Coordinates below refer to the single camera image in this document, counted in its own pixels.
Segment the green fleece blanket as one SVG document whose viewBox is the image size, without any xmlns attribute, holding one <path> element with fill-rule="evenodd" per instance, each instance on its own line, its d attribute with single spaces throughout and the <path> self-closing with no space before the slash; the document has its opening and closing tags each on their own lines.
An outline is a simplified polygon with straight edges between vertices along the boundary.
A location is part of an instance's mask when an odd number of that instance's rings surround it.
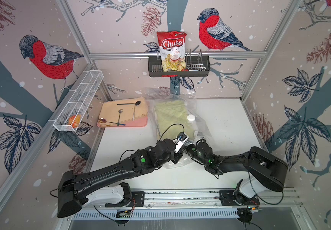
<svg viewBox="0 0 331 230">
<path fill-rule="evenodd" d="M 195 139 L 196 128 L 187 116 L 191 115 L 187 102 L 183 100 L 159 101 L 153 109 L 158 139 L 175 139 L 185 132 L 190 140 Z"/>
</svg>

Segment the clear plastic vacuum bag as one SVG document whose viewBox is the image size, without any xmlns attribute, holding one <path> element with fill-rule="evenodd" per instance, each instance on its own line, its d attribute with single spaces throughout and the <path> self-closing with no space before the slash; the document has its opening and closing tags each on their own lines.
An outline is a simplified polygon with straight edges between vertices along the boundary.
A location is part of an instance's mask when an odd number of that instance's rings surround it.
<svg viewBox="0 0 331 230">
<path fill-rule="evenodd" d="M 166 87 L 145 89 L 145 99 L 149 108 L 149 119 L 156 140 L 170 139 L 183 143 L 177 163 L 167 162 L 165 169 L 174 169 L 192 163 L 186 154 L 186 147 L 205 140 L 214 143 L 206 121 L 197 112 L 197 100 L 193 93 L 175 95 Z"/>
</svg>

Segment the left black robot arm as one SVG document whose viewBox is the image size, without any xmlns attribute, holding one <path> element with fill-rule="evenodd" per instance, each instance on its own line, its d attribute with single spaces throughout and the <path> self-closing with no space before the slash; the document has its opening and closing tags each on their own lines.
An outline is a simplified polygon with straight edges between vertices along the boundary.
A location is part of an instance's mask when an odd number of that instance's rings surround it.
<svg viewBox="0 0 331 230">
<path fill-rule="evenodd" d="M 182 157 L 184 145 L 180 139 L 164 139 L 154 147 L 138 149 L 133 154 L 114 165 L 83 174 L 73 170 L 62 175 L 58 185 L 58 218 L 69 217 L 81 211 L 89 202 L 89 194 L 116 182 L 152 173 L 165 163 L 177 164 Z"/>
</svg>

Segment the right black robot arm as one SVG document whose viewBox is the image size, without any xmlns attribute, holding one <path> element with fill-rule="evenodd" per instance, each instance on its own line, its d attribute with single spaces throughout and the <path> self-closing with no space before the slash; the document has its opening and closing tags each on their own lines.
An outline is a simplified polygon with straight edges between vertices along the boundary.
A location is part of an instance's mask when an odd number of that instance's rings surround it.
<svg viewBox="0 0 331 230">
<path fill-rule="evenodd" d="M 248 172 L 248 179 L 240 179 L 227 196 L 238 205 L 259 204 L 258 193 L 265 190 L 283 192 L 288 164 L 259 147 L 251 147 L 238 155 L 220 156 L 201 139 L 185 147 L 183 152 L 217 179 L 230 172 Z"/>
</svg>

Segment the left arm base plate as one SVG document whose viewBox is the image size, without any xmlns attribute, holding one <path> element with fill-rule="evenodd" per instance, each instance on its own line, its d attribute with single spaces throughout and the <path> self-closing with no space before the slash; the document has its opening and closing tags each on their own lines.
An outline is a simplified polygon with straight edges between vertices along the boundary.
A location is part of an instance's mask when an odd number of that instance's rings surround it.
<svg viewBox="0 0 331 230">
<path fill-rule="evenodd" d="M 122 207 L 143 207 L 145 192 L 131 192 L 131 194 L 125 194 L 124 198 L 116 204 L 106 203 L 106 208 L 122 208 Z"/>
</svg>

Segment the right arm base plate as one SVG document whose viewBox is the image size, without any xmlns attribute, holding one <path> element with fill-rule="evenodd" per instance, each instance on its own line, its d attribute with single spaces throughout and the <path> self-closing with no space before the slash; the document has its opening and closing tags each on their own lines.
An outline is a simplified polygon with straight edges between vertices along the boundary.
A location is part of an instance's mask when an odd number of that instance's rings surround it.
<svg viewBox="0 0 331 230">
<path fill-rule="evenodd" d="M 219 190 L 219 200 L 222 206 L 259 206 L 260 201 L 257 196 L 248 198 L 241 193 L 235 193 L 233 190 Z"/>
</svg>

